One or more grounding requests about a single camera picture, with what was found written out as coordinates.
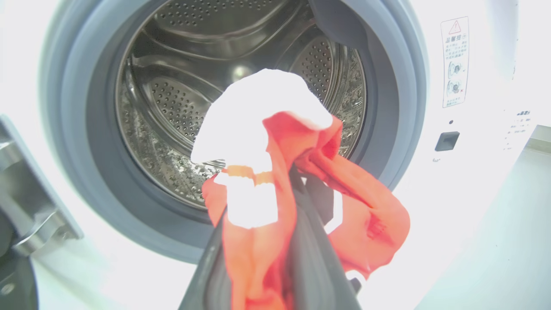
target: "washing machine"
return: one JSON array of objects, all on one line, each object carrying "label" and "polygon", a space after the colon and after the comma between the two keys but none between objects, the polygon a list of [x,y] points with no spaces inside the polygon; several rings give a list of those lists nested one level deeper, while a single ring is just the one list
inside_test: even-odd
[{"label": "washing machine", "polygon": [[17,263],[0,302],[177,309],[213,231],[201,185],[223,167],[190,162],[195,135],[228,85],[263,68],[304,78],[343,121],[340,154],[410,214],[403,247],[358,294],[365,308],[417,305],[533,127],[515,90],[518,0],[4,0],[0,12],[0,207]]}]

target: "warning label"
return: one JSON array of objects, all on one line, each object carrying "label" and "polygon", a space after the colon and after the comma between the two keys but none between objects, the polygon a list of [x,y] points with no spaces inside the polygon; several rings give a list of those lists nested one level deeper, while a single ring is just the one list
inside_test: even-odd
[{"label": "warning label", "polygon": [[444,108],[465,101],[469,68],[469,17],[440,24],[444,51]]}]

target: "orange-red fabric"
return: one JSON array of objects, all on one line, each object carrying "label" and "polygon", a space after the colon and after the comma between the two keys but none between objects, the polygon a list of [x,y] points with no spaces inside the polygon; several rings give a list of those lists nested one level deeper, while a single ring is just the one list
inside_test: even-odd
[{"label": "orange-red fabric", "polygon": [[[293,309],[291,277],[285,267],[296,224],[296,205],[288,173],[293,162],[343,194],[343,221],[329,235],[344,270],[357,270],[367,279],[388,264],[409,232],[409,215],[392,193],[361,167],[338,155],[342,122],[333,117],[323,131],[306,128],[287,113],[264,120],[269,135],[266,151],[272,171],[255,175],[243,166],[224,172],[273,182],[278,221],[245,229],[224,216],[223,246],[232,280],[232,309]],[[226,186],[215,177],[203,185],[209,216],[217,225],[226,207]]]}]

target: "stainless steel drum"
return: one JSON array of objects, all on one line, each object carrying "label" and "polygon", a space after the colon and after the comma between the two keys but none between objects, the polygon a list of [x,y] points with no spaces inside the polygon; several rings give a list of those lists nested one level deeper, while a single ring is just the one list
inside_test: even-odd
[{"label": "stainless steel drum", "polygon": [[169,1],[121,65],[116,113],[136,164],[167,193],[204,209],[201,186],[224,163],[191,163],[195,135],[227,86],[263,68],[300,75],[343,121],[339,153],[352,153],[367,107],[364,70],[355,50],[316,27],[306,3]]}]

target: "floor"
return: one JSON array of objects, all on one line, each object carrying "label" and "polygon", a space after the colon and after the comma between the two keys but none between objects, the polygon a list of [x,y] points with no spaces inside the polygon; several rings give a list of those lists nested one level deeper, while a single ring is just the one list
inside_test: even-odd
[{"label": "floor", "polygon": [[472,243],[416,310],[551,309],[551,155],[525,149]]}]

